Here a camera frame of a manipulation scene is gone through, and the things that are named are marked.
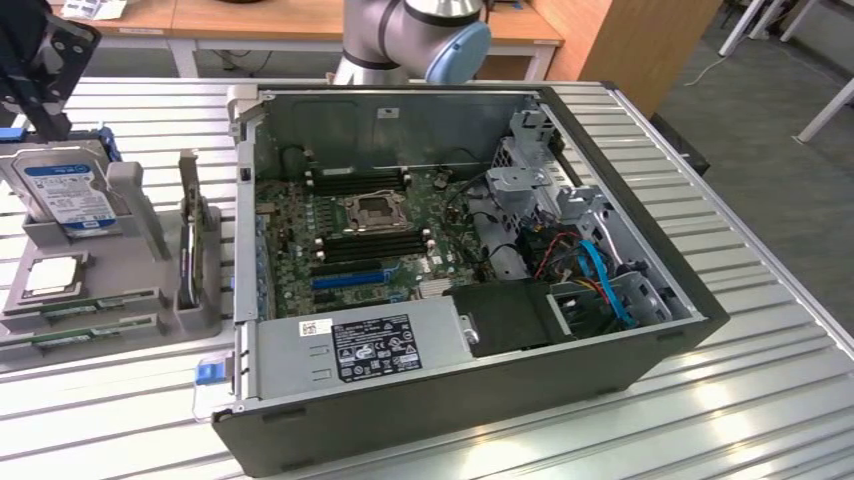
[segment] barcode label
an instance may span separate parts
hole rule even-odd
[[[326,335],[333,333],[333,319],[322,318],[321,320],[306,320],[299,322],[299,336],[310,337],[311,335]]]

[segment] metal workbench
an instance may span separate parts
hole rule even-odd
[[[106,121],[114,128],[126,160],[147,169],[146,193],[159,209],[174,208],[182,192],[176,152],[195,148],[205,194],[234,219],[231,83],[88,79],[68,102],[79,127]],[[733,320],[625,392],[278,478],[850,475],[852,338],[622,94],[595,83],[555,88]],[[8,285],[26,241],[23,208],[8,189],[0,193],[0,285]],[[223,237],[229,291],[229,221]],[[230,293],[223,303],[230,309]],[[229,330],[195,343],[0,376],[0,478],[241,478],[190,407],[194,366],[231,346]],[[567,369],[567,381],[574,368],[585,365]]]

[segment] motherboard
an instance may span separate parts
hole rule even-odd
[[[442,295],[494,278],[447,168],[257,183],[262,319]]]

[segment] table leg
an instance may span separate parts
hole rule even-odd
[[[525,80],[529,82],[538,82],[546,80],[546,73],[549,73],[549,66],[551,65],[551,59],[555,56],[554,45],[538,45],[529,63],[529,70],[525,72]]]
[[[748,25],[750,25],[753,17],[757,16],[757,12],[760,11],[760,7],[764,3],[765,0],[753,0],[753,2],[750,3],[750,6],[748,7],[745,14],[742,15],[742,18],[738,20],[738,24],[733,29],[733,33],[730,33],[726,42],[724,42],[721,50],[718,50],[718,55],[721,55],[722,57],[726,57],[730,53],[733,53],[733,50],[736,50],[736,44],[741,40],[742,34],[745,33],[745,30],[748,30]]]
[[[854,99],[854,79],[849,82],[849,84],[842,88],[842,91],[833,97],[833,100],[825,107],[825,109],[816,115],[816,118],[806,126],[801,134],[798,135],[798,140],[801,142],[809,142],[822,127],[830,121],[830,118],[837,114],[845,104],[849,103]]]
[[[199,78],[199,68],[196,67],[196,41],[190,38],[170,38],[170,50],[175,58],[178,76],[182,78]]]
[[[753,31],[750,32],[749,37],[752,40],[764,38],[762,36],[765,35],[765,30],[769,28],[769,25],[772,24],[774,19],[778,17],[780,9],[782,6],[784,6],[784,0],[774,0],[772,2],[772,5],[765,10],[765,15],[762,15],[762,18],[760,19],[757,26],[753,27]]]
[[[792,38],[792,35],[796,33],[796,28],[798,28],[798,25],[801,25],[801,22],[804,21],[806,14],[809,13],[810,9],[816,6],[817,3],[818,3],[818,0],[808,0],[806,5],[801,9],[801,13],[796,17],[796,19],[792,21],[792,23],[789,24],[789,28],[786,29],[786,31],[780,37],[780,39],[784,42],[788,42],[789,39]]]

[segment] power supply label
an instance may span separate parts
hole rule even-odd
[[[409,315],[333,326],[338,378],[345,382],[422,368]]]
[[[116,223],[107,196],[91,186],[95,174],[88,165],[30,167],[24,173],[31,177],[35,194],[63,226],[84,230]]]

